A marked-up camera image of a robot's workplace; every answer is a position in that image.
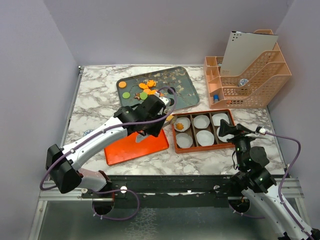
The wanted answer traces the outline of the yellow square cookie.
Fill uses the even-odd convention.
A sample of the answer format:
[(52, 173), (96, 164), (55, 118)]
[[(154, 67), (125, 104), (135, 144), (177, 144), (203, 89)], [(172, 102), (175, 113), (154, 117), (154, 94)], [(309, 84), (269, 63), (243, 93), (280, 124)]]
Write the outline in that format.
[(169, 115), (167, 118), (166, 118), (166, 121), (167, 122), (170, 122), (175, 116), (174, 115)]

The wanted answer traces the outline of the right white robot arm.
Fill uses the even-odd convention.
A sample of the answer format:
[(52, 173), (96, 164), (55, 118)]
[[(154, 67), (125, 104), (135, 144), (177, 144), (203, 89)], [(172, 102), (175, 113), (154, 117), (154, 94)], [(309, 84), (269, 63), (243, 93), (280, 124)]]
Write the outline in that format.
[(234, 144), (238, 172), (231, 177), (229, 189), (243, 195), (260, 210), (280, 240), (318, 240), (319, 229), (309, 226), (288, 203), (282, 193), (284, 180), (277, 183), (266, 169), (269, 164), (264, 147), (251, 146), (251, 142), (265, 135), (268, 129), (250, 130), (241, 124), (231, 125), (220, 121), (219, 137), (232, 135), (227, 141)]

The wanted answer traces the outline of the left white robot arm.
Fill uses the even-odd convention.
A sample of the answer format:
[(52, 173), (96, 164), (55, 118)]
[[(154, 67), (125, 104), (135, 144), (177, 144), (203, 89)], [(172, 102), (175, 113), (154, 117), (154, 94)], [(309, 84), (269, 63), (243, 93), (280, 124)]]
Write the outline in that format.
[(137, 143), (157, 137), (166, 121), (165, 110), (171, 101), (158, 93), (149, 95), (142, 103), (120, 107), (103, 125), (81, 139), (59, 147), (53, 144), (47, 150), (45, 168), (60, 193), (66, 194), (77, 187), (93, 190), (106, 197), (111, 190), (110, 180), (99, 171), (82, 169), (95, 154), (114, 142), (137, 133)]

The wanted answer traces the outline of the brown swirl cookie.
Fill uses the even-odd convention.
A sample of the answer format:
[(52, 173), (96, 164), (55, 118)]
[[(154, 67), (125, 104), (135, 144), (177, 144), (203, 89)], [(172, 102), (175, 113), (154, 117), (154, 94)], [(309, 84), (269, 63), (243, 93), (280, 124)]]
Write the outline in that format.
[(178, 122), (176, 125), (175, 125), (175, 128), (177, 131), (183, 131), (184, 130), (184, 125), (180, 122)]

